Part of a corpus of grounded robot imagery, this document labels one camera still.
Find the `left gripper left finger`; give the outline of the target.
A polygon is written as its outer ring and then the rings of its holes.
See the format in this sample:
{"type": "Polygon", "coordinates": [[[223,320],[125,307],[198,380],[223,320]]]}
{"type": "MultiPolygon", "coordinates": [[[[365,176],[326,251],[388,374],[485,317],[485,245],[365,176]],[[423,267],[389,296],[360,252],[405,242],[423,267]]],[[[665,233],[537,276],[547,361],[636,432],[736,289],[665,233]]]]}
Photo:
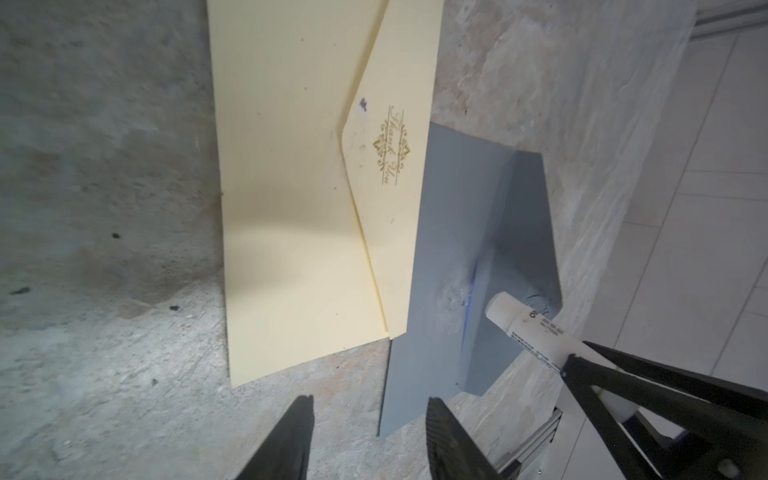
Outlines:
{"type": "Polygon", "coordinates": [[[314,424],[313,396],[298,396],[236,479],[306,479],[314,424]]]}

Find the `yellow paper envelope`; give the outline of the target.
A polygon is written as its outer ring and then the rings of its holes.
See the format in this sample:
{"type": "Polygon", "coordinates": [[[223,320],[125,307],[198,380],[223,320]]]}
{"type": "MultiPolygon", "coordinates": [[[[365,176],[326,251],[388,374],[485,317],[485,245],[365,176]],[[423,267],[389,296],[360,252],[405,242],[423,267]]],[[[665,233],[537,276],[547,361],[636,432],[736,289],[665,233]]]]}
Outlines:
{"type": "Polygon", "coordinates": [[[208,3],[233,386],[405,333],[442,11],[208,3]]]}

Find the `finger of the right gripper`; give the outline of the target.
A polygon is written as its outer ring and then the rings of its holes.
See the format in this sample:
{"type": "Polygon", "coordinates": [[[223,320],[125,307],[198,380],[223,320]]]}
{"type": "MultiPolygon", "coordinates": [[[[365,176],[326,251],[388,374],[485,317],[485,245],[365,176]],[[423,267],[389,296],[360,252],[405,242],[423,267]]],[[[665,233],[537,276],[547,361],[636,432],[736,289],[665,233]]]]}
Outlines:
{"type": "Polygon", "coordinates": [[[592,342],[568,390],[628,479],[764,479],[767,394],[592,342]]]}

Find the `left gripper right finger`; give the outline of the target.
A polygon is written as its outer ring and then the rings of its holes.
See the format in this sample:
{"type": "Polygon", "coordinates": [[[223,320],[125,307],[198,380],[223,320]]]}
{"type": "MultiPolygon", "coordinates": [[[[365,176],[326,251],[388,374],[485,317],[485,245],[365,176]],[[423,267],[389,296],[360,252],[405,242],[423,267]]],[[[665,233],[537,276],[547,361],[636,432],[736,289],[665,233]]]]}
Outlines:
{"type": "Polygon", "coordinates": [[[427,458],[433,479],[501,478],[440,398],[429,398],[425,428],[427,458]]]}

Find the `white glue stick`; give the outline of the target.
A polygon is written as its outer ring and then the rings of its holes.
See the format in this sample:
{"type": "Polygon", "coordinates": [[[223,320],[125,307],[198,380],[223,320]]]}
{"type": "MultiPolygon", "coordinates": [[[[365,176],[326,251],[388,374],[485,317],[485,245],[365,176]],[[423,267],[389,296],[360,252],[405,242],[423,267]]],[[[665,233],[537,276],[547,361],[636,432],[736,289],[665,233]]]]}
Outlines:
{"type": "Polygon", "coordinates": [[[550,369],[558,373],[585,415],[598,415],[624,424],[639,413],[640,406],[587,379],[576,366],[566,368],[570,360],[584,366],[599,366],[614,373],[623,370],[592,347],[562,330],[542,313],[525,305],[507,292],[494,295],[485,309],[486,317],[510,338],[550,369]]]}

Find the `grey envelope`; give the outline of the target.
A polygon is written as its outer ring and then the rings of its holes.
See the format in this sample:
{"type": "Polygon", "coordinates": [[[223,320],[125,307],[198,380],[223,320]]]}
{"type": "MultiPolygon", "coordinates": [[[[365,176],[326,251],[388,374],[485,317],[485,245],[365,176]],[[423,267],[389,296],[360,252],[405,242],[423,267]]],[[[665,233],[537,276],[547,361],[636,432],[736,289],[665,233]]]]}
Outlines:
{"type": "Polygon", "coordinates": [[[563,305],[543,158],[432,125],[408,325],[391,343],[380,436],[432,397],[483,395],[519,356],[485,315],[499,292],[548,318],[563,305]]]}

